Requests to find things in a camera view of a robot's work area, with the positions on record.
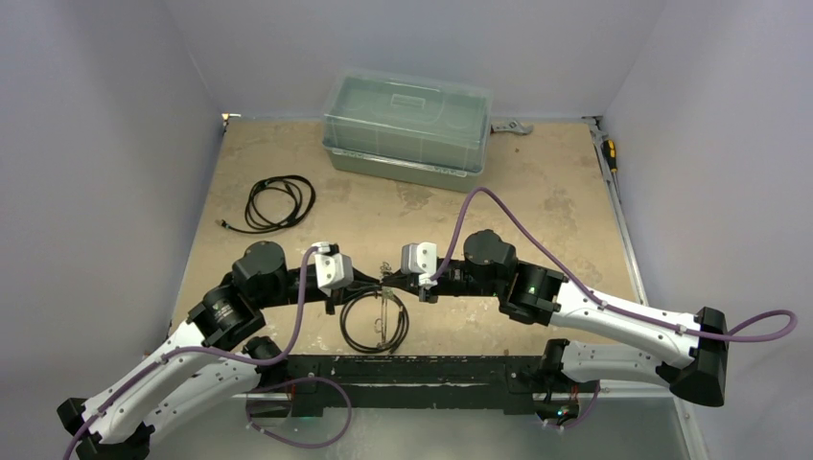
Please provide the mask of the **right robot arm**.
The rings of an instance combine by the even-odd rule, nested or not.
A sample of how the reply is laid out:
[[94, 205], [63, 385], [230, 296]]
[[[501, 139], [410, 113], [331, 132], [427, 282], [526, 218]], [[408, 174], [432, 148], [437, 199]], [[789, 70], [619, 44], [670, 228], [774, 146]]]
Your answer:
[[645, 382], [708, 407], [725, 402], [729, 346], [709, 338], [727, 332], [725, 314], [704, 307], [694, 314], [658, 310], [582, 289], [568, 275], [521, 261], [514, 245], [491, 230], [464, 242], [463, 257], [442, 260], [433, 243], [410, 243], [401, 268], [383, 285], [434, 303], [440, 296], [493, 297], [499, 311], [526, 325], [569, 328], [611, 339], [609, 345], [549, 340], [538, 365], [541, 383], [560, 390], [593, 380]]

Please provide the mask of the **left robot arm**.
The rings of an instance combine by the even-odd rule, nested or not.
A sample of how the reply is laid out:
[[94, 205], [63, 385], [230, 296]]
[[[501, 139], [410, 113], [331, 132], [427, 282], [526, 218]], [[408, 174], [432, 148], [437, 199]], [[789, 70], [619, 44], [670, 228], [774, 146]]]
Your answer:
[[63, 458], [144, 459], [171, 425], [257, 387], [277, 390], [306, 305], [322, 302], [333, 313], [380, 286], [334, 243], [313, 244], [298, 268], [278, 243], [251, 244], [135, 368], [96, 396], [58, 407], [72, 436]]

